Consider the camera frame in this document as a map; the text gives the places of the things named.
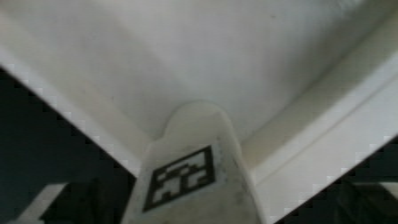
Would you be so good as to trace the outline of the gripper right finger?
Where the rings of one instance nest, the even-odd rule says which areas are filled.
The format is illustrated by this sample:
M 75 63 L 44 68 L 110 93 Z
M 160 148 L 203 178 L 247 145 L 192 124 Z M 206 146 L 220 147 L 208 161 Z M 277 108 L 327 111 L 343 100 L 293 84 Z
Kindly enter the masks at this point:
M 334 224 L 398 224 L 398 198 L 377 182 L 341 183 Z

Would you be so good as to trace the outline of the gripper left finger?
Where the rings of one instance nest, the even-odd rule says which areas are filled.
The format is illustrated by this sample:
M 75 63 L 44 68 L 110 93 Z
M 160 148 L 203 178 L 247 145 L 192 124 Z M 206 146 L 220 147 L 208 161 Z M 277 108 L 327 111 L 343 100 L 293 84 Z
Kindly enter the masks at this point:
M 100 179 L 50 185 L 21 212 L 21 224 L 121 224 L 132 182 Z

